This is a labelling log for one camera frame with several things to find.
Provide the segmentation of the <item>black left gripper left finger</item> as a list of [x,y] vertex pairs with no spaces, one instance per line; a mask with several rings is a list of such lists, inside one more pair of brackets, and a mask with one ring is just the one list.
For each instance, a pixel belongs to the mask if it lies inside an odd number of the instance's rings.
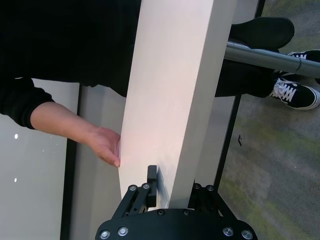
[[130,185],[118,208],[118,216],[133,216],[144,213],[157,205],[157,166],[147,168],[147,181],[141,186]]

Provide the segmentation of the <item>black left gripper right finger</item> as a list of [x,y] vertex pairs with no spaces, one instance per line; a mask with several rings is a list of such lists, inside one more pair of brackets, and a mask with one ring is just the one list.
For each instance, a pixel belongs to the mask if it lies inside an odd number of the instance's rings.
[[216,192],[212,185],[203,187],[194,182],[187,207],[198,212],[224,217],[225,211],[217,202],[215,194]]

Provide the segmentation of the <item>person right hand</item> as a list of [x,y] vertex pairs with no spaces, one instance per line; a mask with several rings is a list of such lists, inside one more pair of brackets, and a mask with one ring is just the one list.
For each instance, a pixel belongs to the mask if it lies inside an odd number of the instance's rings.
[[116,168],[120,167],[119,144],[121,136],[104,127],[95,127],[89,134],[87,144],[97,157]]

